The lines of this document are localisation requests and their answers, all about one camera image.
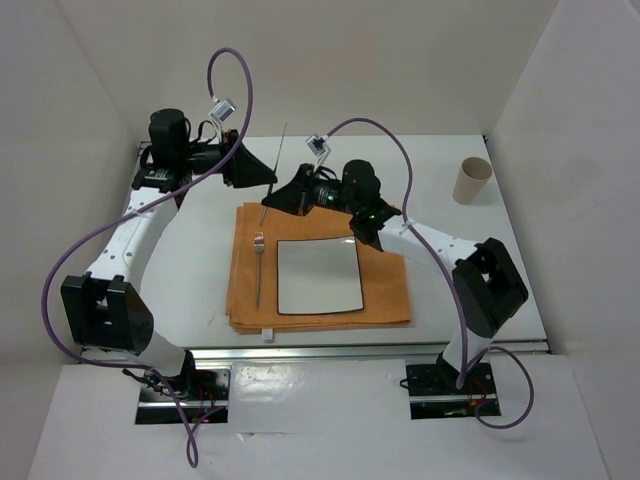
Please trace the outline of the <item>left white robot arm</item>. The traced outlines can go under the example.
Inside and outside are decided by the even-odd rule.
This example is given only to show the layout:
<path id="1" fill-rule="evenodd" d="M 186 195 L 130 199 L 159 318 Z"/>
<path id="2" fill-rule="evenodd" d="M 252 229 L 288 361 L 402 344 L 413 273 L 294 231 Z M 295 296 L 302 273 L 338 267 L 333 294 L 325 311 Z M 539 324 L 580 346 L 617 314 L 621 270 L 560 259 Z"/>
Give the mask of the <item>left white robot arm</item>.
<path id="1" fill-rule="evenodd" d="M 191 124 L 178 109 L 151 114 L 150 143 L 140 156 L 126 213 L 99 257 L 81 275 L 67 276 L 61 297 L 74 342 L 125 354 L 152 368 L 144 382 L 186 399 L 198 387 L 192 353 L 156 332 L 139 293 L 152 253 L 185 195 L 181 187 L 215 169 L 225 185 L 251 188 L 276 182 L 275 172 L 255 157 L 235 130 L 211 140 L 192 139 Z"/>

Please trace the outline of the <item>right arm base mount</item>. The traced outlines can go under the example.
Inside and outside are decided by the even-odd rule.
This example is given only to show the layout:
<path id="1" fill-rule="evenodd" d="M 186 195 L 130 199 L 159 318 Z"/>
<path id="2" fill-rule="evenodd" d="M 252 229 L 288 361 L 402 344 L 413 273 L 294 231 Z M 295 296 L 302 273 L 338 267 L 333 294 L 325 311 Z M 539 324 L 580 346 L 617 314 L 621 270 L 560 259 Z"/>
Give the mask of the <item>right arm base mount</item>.
<path id="1" fill-rule="evenodd" d="M 477 407 L 481 416 L 501 415 L 493 370 L 488 362 L 477 365 L 459 391 L 443 383 L 434 363 L 408 364 L 405 370 L 399 386 L 408 392 L 412 420 L 473 417 Z"/>

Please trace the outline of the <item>white square plate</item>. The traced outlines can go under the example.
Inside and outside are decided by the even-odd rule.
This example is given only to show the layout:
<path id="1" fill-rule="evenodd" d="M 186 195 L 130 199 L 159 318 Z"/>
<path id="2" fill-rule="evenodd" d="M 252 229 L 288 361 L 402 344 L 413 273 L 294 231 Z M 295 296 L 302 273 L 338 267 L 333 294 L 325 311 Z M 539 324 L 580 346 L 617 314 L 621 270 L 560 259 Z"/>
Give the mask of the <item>white square plate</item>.
<path id="1" fill-rule="evenodd" d="M 354 236 L 277 243 L 277 311 L 328 315 L 364 308 Z"/>

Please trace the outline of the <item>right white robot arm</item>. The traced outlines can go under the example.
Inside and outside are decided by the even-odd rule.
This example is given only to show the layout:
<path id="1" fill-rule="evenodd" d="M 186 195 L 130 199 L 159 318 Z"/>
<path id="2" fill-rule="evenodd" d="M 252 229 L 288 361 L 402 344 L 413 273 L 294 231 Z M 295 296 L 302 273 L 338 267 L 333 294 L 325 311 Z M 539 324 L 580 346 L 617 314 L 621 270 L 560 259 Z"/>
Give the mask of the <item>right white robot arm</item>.
<path id="1" fill-rule="evenodd" d="M 436 379 L 444 390 L 460 391 L 501 327 L 527 302 L 528 289 L 501 241 L 474 242 L 427 227 L 388 204 L 380 190 L 381 182 L 365 160 L 349 161 L 341 178 L 302 164 L 291 181 L 269 189 L 261 203 L 296 216 L 315 207 L 348 214 L 360 243 L 441 273 L 460 327 L 437 359 Z"/>

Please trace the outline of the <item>orange cloth placemat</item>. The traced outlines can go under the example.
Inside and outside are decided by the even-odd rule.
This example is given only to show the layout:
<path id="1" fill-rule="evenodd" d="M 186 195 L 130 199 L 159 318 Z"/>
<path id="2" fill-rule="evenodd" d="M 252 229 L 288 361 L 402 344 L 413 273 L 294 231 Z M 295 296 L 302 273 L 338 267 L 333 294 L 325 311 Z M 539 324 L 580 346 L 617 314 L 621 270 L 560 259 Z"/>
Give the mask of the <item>orange cloth placemat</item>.
<path id="1" fill-rule="evenodd" d="M 385 328 L 411 321 L 405 263 L 401 256 L 383 253 L 358 242 L 364 308 L 328 315 L 281 315 L 277 312 L 277 242 L 342 237 L 350 234 L 349 217 L 314 209 L 305 217 L 271 209 L 260 226 L 262 206 L 248 202 L 236 209 L 235 232 L 226 296 L 229 325 L 240 333 Z M 254 235 L 262 232 L 265 251 L 261 263 L 260 308 L 255 308 L 256 254 Z"/>

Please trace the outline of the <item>beige paper cup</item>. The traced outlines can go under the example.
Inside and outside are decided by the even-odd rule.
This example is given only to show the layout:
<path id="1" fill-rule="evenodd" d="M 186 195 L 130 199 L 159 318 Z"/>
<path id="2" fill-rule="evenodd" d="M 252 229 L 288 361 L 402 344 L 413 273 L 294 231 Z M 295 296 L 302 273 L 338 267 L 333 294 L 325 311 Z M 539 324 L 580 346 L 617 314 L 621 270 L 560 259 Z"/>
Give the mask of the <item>beige paper cup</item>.
<path id="1" fill-rule="evenodd" d="M 469 205 L 478 197 L 493 176 L 491 164 L 480 157 L 468 157 L 460 165 L 452 197 L 462 205 Z"/>

